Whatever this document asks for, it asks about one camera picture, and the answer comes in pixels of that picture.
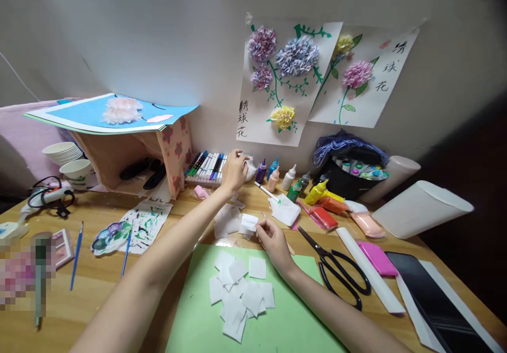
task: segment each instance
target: purple paint bottle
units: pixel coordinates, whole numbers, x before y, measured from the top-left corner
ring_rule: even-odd
[[[255,182],[259,184],[264,183],[264,177],[266,176],[266,159],[260,164],[259,168],[257,169],[257,175],[255,176]]]

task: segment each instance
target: black phone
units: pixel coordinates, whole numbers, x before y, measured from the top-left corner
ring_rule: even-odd
[[[491,352],[417,258],[392,252],[386,252],[386,255],[446,352]]]

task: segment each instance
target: blue paper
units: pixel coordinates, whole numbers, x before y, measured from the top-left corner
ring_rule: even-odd
[[[106,105],[107,101],[110,98],[114,98],[114,95],[111,94],[110,96],[99,98],[97,100],[93,101],[80,101],[77,102],[74,106],[69,106],[66,108],[54,110],[54,111],[47,111],[47,114],[57,116],[66,120],[70,120],[72,122],[76,123],[82,123],[89,126],[95,126],[95,127],[105,127],[105,128],[132,128],[132,127],[143,127],[143,126],[155,126],[157,124],[159,125],[172,125],[174,124],[180,117],[182,117],[185,114],[188,114],[192,110],[196,109],[197,106],[181,106],[181,107],[175,107],[175,106],[163,106],[163,105],[157,105],[152,104],[150,102],[138,101],[143,105],[143,109],[139,110],[141,114],[143,114],[144,119],[137,120],[135,122],[131,123],[123,123],[123,124],[117,124],[112,125],[104,122],[102,120],[102,115],[106,111]],[[155,116],[159,115],[167,115],[171,114],[173,115],[171,118],[163,121],[163,122],[155,122],[155,123],[148,123],[146,119],[153,118]]]

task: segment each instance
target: white paint bottle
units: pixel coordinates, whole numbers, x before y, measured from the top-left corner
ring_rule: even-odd
[[[284,180],[281,182],[280,188],[285,191],[289,190],[295,178],[296,178],[296,165],[294,164],[294,166],[291,169],[289,169],[289,171],[285,174]]]

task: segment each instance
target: green paper sheet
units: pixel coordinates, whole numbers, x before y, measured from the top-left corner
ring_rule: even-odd
[[[258,319],[247,320],[242,344],[222,334],[222,302],[213,306],[210,302],[209,278],[218,274],[214,262],[220,250],[243,259],[247,267],[250,256],[264,258],[265,281],[273,284],[276,308],[266,310]],[[293,258],[305,273],[322,284],[313,257]],[[263,281],[248,274],[246,279]],[[346,352],[346,349],[278,275],[264,251],[199,245],[192,255],[166,353],[206,351],[294,353]]]

